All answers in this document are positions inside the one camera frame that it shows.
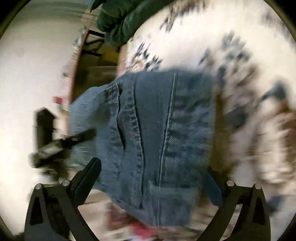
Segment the blue denim jeans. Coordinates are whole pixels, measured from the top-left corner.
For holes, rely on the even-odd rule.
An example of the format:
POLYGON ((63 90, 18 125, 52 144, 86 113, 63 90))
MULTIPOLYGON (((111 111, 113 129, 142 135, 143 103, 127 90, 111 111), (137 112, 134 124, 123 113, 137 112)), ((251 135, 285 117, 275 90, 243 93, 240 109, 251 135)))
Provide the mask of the blue denim jeans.
POLYGON ((208 173, 213 148, 214 77, 203 71, 139 72, 86 90, 71 105, 72 135, 96 136, 73 148, 79 166, 97 157, 95 188, 141 222, 187 226, 205 190, 222 194, 208 173))

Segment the wooden side desk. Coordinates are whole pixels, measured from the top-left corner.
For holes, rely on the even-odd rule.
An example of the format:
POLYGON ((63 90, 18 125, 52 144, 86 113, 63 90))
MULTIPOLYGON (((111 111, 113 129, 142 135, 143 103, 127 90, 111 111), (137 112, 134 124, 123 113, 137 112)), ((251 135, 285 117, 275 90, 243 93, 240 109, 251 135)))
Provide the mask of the wooden side desk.
POLYGON ((119 51, 105 42, 105 34, 83 28, 74 44, 63 92, 65 130, 69 131, 70 105, 94 86, 105 85, 116 77, 119 51))

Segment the dark teal folded quilt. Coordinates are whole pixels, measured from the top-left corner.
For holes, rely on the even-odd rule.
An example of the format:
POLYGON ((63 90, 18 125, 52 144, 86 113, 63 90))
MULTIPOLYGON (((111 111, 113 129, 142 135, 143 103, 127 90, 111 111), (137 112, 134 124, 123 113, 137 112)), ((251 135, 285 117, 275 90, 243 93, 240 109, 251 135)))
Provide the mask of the dark teal folded quilt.
POLYGON ((122 46, 151 16, 171 4, 171 0, 92 1, 90 11, 100 8, 96 27, 112 46, 122 46))

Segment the floral fleece bed blanket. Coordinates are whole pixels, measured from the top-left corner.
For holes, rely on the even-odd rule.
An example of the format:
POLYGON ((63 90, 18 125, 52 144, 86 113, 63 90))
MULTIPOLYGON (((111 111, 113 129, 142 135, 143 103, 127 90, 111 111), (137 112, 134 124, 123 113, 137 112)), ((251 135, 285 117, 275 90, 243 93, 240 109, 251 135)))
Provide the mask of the floral fleece bed blanket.
POLYGON ((217 96, 212 168, 262 186, 271 239, 295 215, 295 34, 271 1, 174 1, 127 20, 123 72, 204 71, 217 96))

